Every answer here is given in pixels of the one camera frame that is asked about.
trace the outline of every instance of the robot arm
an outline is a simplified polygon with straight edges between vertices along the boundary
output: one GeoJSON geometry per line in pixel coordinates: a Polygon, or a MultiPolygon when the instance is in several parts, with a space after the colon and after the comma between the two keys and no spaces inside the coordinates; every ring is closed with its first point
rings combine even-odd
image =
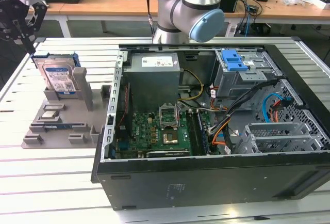
{"type": "Polygon", "coordinates": [[[158,0],[154,43],[207,42],[224,24],[220,0],[158,0]]]}
{"type": "Polygon", "coordinates": [[[0,38],[13,39],[16,44],[23,44],[29,54],[35,52],[33,41],[47,12],[42,0],[0,0],[0,38]],[[34,14],[28,22],[25,18],[29,6],[34,9],[34,14]]]}

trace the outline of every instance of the aluminum table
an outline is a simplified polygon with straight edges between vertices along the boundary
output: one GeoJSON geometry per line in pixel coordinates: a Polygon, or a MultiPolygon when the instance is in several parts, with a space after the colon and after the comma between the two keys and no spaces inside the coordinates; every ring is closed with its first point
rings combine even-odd
{"type": "MultiPolygon", "coordinates": [[[[330,108],[330,70],[291,38],[216,38],[211,43],[275,44],[330,108]]],[[[47,38],[38,51],[76,51],[93,89],[111,84],[119,43],[146,38],[47,38]]],[[[115,212],[100,184],[90,182],[95,149],[23,150],[20,145],[43,99],[45,83],[26,55],[0,92],[0,223],[326,223],[330,183],[302,200],[115,212]]]]}

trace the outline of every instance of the yellow wire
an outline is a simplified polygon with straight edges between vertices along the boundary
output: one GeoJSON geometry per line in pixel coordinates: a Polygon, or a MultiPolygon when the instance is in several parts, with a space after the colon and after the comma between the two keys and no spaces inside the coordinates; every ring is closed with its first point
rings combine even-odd
{"type": "Polygon", "coordinates": [[[194,97],[190,97],[190,98],[186,98],[186,99],[179,99],[179,100],[194,100],[194,99],[199,98],[199,97],[202,95],[203,90],[204,90],[204,85],[203,85],[202,81],[200,80],[200,78],[198,78],[198,77],[196,76],[196,74],[194,74],[194,73],[191,72],[190,70],[188,70],[188,69],[184,69],[184,71],[187,71],[187,72],[191,73],[191,74],[192,74],[192,75],[198,80],[198,82],[199,82],[200,85],[201,85],[201,90],[200,90],[199,93],[198,93],[196,96],[194,96],[194,97]]]}

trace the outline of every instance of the cable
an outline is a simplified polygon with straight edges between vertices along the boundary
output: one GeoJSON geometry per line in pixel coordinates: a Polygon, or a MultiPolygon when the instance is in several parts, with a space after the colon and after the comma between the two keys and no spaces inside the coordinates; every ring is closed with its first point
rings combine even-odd
{"type": "Polygon", "coordinates": [[[250,8],[249,8],[249,4],[248,4],[248,2],[247,2],[248,0],[239,0],[239,1],[243,2],[243,4],[244,4],[245,14],[244,14],[244,17],[243,17],[242,21],[240,22],[240,24],[238,25],[238,27],[237,27],[237,29],[236,29],[235,35],[236,35],[236,33],[238,32],[238,30],[241,29],[242,24],[243,24],[243,22],[244,22],[244,19],[245,19],[247,13],[248,13],[248,16],[247,16],[248,18],[247,18],[247,22],[246,22],[246,24],[249,24],[249,22],[250,22],[250,16],[253,16],[253,17],[254,17],[254,18],[253,18],[253,23],[255,23],[256,18],[257,18],[259,15],[261,15],[261,13],[263,12],[263,7],[262,7],[262,5],[261,5],[258,1],[256,1],[256,0],[252,0],[252,1],[255,2],[255,3],[257,3],[257,4],[260,6],[260,8],[259,8],[260,12],[258,12],[258,13],[252,13],[252,12],[251,12],[251,10],[250,10],[250,8]]]}
{"type": "Polygon", "coordinates": [[[218,112],[218,110],[214,110],[214,109],[208,109],[208,108],[203,108],[203,107],[194,107],[190,104],[187,104],[186,102],[179,100],[180,103],[182,103],[184,106],[186,106],[187,108],[191,108],[191,109],[201,109],[201,110],[207,110],[207,111],[211,111],[211,112],[218,112]]]}
{"type": "Polygon", "coordinates": [[[244,22],[244,19],[245,19],[245,17],[246,17],[246,13],[247,13],[247,11],[246,11],[246,7],[245,7],[245,2],[243,1],[243,0],[239,0],[239,1],[241,1],[241,2],[243,2],[243,4],[244,4],[244,11],[245,11],[245,13],[244,13],[244,17],[242,18],[242,20],[241,20],[241,22],[239,23],[239,25],[237,26],[237,28],[236,28],[236,31],[235,31],[235,34],[234,35],[236,35],[237,34],[237,32],[241,29],[241,27],[242,27],[242,24],[243,24],[243,22],[244,22]]]}
{"type": "Polygon", "coordinates": [[[189,72],[192,76],[194,76],[194,77],[196,78],[196,80],[198,80],[198,82],[199,82],[200,85],[201,85],[201,90],[200,90],[199,93],[198,93],[196,96],[194,96],[194,97],[185,98],[185,99],[178,99],[178,100],[193,100],[193,99],[197,99],[197,98],[199,98],[199,97],[202,95],[203,90],[204,90],[204,85],[203,85],[202,81],[196,76],[196,74],[194,74],[194,73],[191,72],[190,70],[188,70],[188,69],[184,69],[184,71],[189,72]]]}
{"type": "Polygon", "coordinates": [[[229,123],[230,121],[230,116],[228,115],[225,119],[224,119],[224,123],[221,125],[221,127],[219,128],[219,130],[216,132],[216,134],[213,137],[212,140],[212,145],[217,145],[217,144],[221,144],[221,145],[226,145],[225,142],[216,142],[217,141],[217,136],[219,135],[219,133],[222,131],[222,129],[229,123]]]}
{"type": "Polygon", "coordinates": [[[125,110],[124,110],[124,114],[123,114],[122,118],[120,119],[119,123],[117,124],[116,128],[118,128],[120,126],[120,124],[122,123],[122,121],[124,120],[124,117],[126,115],[126,111],[127,111],[127,98],[128,98],[128,87],[126,85],[125,86],[125,110]]]}
{"type": "Polygon", "coordinates": [[[330,49],[328,50],[328,52],[326,52],[326,54],[325,54],[325,56],[324,56],[324,58],[323,58],[322,61],[325,61],[329,54],[330,54],[330,49]]]}
{"type": "Polygon", "coordinates": [[[271,93],[271,94],[269,94],[267,97],[265,97],[265,99],[264,99],[263,102],[262,102],[262,114],[263,114],[263,117],[265,118],[265,121],[266,121],[266,122],[270,122],[269,117],[268,117],[268,115],[267,115],[266,103],[267,103],[267,100],[268,100],[271,96],[276,96],[276,97],[278,97],[280,100],[283,100],[283,99],[284,99],[282,96],[278,95],[277,93],[271,93]]]}
{"type": "Polygon", "coordinates": [[[245,37],[248,35],[248,31],[249,31],[249,25],[250,25],[250,8],[249,6],[247,6],[247,11],[249,13],[249,15],[247,15],[247,22],[246,22],[246,29],[245,29],[245,37]]]}
{"type": "Polygon", "coordinates": [[[146,7],[148,11],[148,21],[150,25],[150,31],[151,31],[151,38],[154,40],[154,35],[155,35],[155,30],[154,30],[154,25],[153,25],[153,17],[151,16],[150,13],[150,0],[146,0],[146,7]]]}
{"type": "Polygon", "coordinates": [[[311,26],[312,27],[312,29],[315,31],[315,32],[317,32],[317,33],[319,33],[320,35],[323,35],[323,36],[326,36],[326,37],[329,37],[330,38],[330,34],[323,34],[322,32],[320,32],[319,30],[317,30],[317,29],[314,29],[314,27],[313,26],[311,26]]]}
{"type": "MultiPolygon", "coordinates": [[[[250,90],[248,90],[247,92],[245,92],[244,94],[242,94],[240,97],[238,97],[232,104],[231,106],[228,108],[228,110],[225,112],[225,116],[227,115],[232,115],[236,109],[238,109],[243,103],[247,102],[248,100],[250,100],[255,93],[267,86],[272,86],[278,83],[278,79],[271,79],[270,81],[266,81],[266,82],[262,82],[259,83],[257,85],[255,85],[254,87],[252,87],[250,90]]],[[[223,123],[225,119],[223,119],[221,122],[219,122],[218,124],[216,124],[214,127],[212,127],[210,129],[210,133],[214,133],[215,130],[217,130],[223,123]]],[[[230,142],[230,138],[229,136],[226,137],[226,134],[224,134],[224,138],[225,140],[227,139],[230,142]]]]}
{"type": "MultiPolygon", "coordinates": [[[[278,100],[274,105],[273,107],[276,107],[278,104],[280,104],[280,100],[278,100]]],[[[275,114],[275,117],[274,118],[274,115],[273,115],[273,108],[270,109],[270,118],[273,122],[278,122],[278,111],[274,111],[274,114],[275,114]]]]}

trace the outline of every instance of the hard drive label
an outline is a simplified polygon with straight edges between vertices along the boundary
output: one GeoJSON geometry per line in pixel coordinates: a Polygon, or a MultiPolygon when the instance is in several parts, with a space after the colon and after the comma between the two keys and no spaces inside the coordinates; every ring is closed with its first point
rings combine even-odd
{"type": "Polygon", "coordinates": [[[74,94],[76,89],[67,68],[46,68],[46,74],[54,90],[62,94],[74,94]]]}

